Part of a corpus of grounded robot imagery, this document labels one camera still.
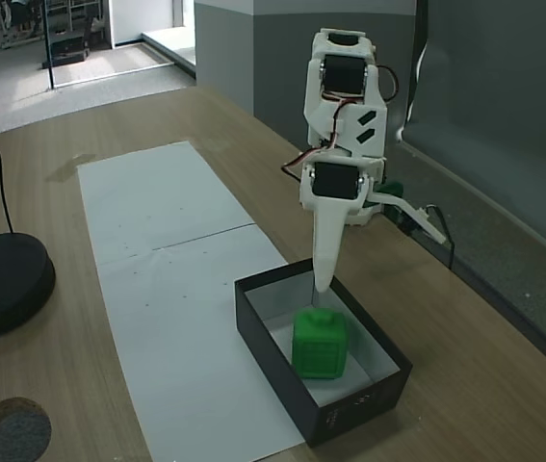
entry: green base part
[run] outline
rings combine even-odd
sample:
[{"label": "green base part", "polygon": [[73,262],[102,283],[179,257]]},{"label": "green base part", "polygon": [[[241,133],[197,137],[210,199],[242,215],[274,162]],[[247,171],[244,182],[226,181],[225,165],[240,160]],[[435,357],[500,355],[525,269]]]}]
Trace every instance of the green base part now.
[{"label": "green base part", "polygon": [[[384,193],[394,195],[396,197],[403,197],[404,188],[403,184],[399,181],[387,181],[383,185],[378,185],[375,188],[375,191],[376,193]],[[399,215],[401,214],[401,212],[395,206],[384,205],[383,214],[393,223],[396,223],[397,221],[399,221]]]},{"label": "green base part", "polygon": [[341,313],[317,308],[296,314],[292,365],[300,378],[339,378],[347,355],[348,333]]}]

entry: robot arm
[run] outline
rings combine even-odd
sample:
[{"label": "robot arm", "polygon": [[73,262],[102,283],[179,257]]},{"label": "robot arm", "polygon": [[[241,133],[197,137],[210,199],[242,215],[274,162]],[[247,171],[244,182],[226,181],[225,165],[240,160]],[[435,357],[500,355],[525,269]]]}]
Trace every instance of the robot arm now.
[{"label": "robot arm", "polygon": [[382,204],[399,207],[436,241],[446,241],[424,211],[375,192],[383,182],[387,112],[375,48],[365,34],[316,34],[304,103],[313,149],[304,159],[300,202],[314,213],[313,268],[320,293],[332,280],[345,225],[366,224]]}]

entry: black box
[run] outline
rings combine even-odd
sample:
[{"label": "black box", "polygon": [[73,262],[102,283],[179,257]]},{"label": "black box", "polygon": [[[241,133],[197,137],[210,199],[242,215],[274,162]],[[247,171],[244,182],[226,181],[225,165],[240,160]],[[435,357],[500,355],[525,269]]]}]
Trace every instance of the black box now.
[{"label": "black box", "polygon": [[[336,278],[315,291],[311,260],[236,281],[235,292],[238,330],[309,446],[395,407],[411,363]],[[346,315],[341,378],[302,380],[291,364],[294,314],[313,305]]]}]

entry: gray wall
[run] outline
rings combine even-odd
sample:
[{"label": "gray wall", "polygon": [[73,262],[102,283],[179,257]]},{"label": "gray wall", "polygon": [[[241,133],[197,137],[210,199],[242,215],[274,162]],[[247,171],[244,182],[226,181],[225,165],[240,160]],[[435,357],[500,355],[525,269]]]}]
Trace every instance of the gray wall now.
[{"label": "gray wall", "polygon": [[110,0],[114,44],[142,38],[142,32],[172,26],[170,0]]},{"label": "gray wall", "polygon": [[546,4],[429,1],[410,143],[546,238]]},{"label": "gray wall", "polygon": [[197,84],[253,114],[253,15],[195,3]]},{"label": "gray wall", "polygon": [[[376,13],[265,14],[254,17],[254,114],[291,141],[306,147],[302,114],[313,36],[322,27],[364,31],[377,46],[377,62],[392,67],[401,92],[389,105],[389,141],[403,126],[411,66],[414,17]],[[391,78],[380,72],[380,91],[392,94]]]},{"label": "gray wall", "polygon": [[[414,10],[414,0],[196,2],[197,83],[215,88],[305,147],[302,107],[313,36],[322,27],[361,30],[377,45],[378,62],[391,66],[401,81],[401,92],[390,106],[392,140],[404,121]],[[381,74],[381,91],[391,94],[390,77]]]}]

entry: wooden table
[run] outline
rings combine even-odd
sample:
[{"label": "wooden table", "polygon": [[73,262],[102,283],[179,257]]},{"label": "wooden table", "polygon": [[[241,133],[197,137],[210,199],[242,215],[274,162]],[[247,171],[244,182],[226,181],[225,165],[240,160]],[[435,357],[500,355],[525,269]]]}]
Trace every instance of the wooden table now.
[{"label": "wooden table", "polygon": [[[41,460],[151,460],[97,281],[76,166],[183,140],[288,261],[310,256],[312,217],[279,171],[297,150],[211,91],[147,96],[0,135],[14,226],[47,245],[58,275],[46,307],[0,337],[0,400],[33,399],[52,422]],[[491,306],[384,218],[347,231],[337,275],[414,370],[394,411],[271,461],[546,462],[546,358]]]}]

